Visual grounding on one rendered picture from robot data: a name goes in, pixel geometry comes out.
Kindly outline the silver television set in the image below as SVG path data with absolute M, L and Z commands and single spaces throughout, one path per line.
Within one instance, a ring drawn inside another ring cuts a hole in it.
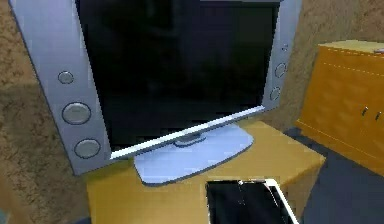
M 247 150 L 275 109 L 303 0 L 8 0 L 75 174 L 162 185 Z

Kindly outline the yellow wooden television stand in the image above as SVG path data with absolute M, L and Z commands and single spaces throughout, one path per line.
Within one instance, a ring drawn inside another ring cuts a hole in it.
M 325 158 L 257 121 L 244 129 L 253 145 L 234 159 L 186 180 L 160 187 L 142 184 L 131 160 L 86 175 L 92 224 L 208 224 L 205 182 L 273 178 L 301 217 Z

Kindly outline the orange wooden cupboard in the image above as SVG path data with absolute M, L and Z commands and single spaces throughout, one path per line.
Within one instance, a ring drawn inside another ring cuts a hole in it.
M 302 134 L 384 177 L 384 43 L 323 43 L 296 125 Z

